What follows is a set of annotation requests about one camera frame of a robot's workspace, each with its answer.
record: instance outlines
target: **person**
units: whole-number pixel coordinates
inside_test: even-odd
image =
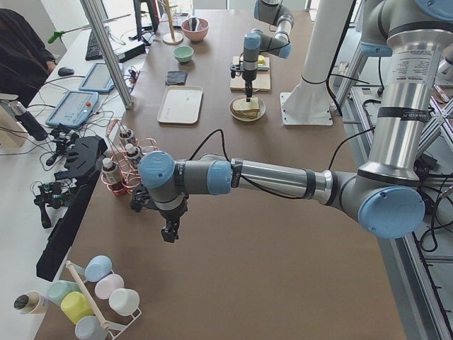
[[[0,8],[0,93],[18,95],[26,107],[55,66],[53,54],[27,20]]]

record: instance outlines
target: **brown tabletop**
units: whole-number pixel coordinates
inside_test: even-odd
[[[254,123],[229,114],[230,101],[241,94],[229,90],[229,64],[242,52],[244,34],[268,26],[247,11],[196,14],[210,30],[202,42],[184,40],[195,50],[187,64],[172,57],[174,46],[162,43],[168,28],[161,23],[124,123],[176,159],[189,157],[208,133],[222,128],[230,157],[326,169],[345,138],[341,120],[331,127],[285,127],[280,113],[279,93],[299,82],[309,14],[294,15],[290,58],[270,56],[272,91],[257,93],[266,113]],[[186,85],[203,88],[200,118],[194,125],[160,125],[165,75],[178,69],[188,71]],[[219,136],[201,154],[207,152],[222,152]],[[333,168],[355,171],[347,145]],[[194,195],[188,203],[180,239],[168,244],[157,212],[132,212],[130,197],[115,198],[102,183],[91,198],[69,258],[85,266],[105,254],[125,287],[139,292],[143,315],[121,339],[405,339],[377,241],[345,214],[316,201],[244,189]],[[69,278],[66,271],[63,277]],[[99,305],[118,320],[106,302]],[[74,325],[52,305],[36,339],[75,339]]]

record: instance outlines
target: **cutting board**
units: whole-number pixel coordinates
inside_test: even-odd
[[[233,57],[233,64],[237,65],[239,63],[239,57]],[[259,89],[260,91],[270,91],[270,60],[268,57],[264,57],[264,65],[269,67],[268,71],[258,71],[256,79],[253,81],[253,89]],[[229,88],[232,91],[244,91],[246,88],[245,81],[242,79],[242,76],[236,76],[231,79],[229,83]]]

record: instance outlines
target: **slice of bread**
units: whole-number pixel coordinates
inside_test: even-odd
[[[260,112],[258,98],[252,97],[249,102],[245,98],[234,101],[233,112],[240,118],[254,119],[258,117],[258,113]]]

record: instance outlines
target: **green bowl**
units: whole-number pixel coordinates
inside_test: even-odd
[[[173,55],[179,62],[189,62],[193,56],[193,49],[189,46],[180,46],[175,48]]]

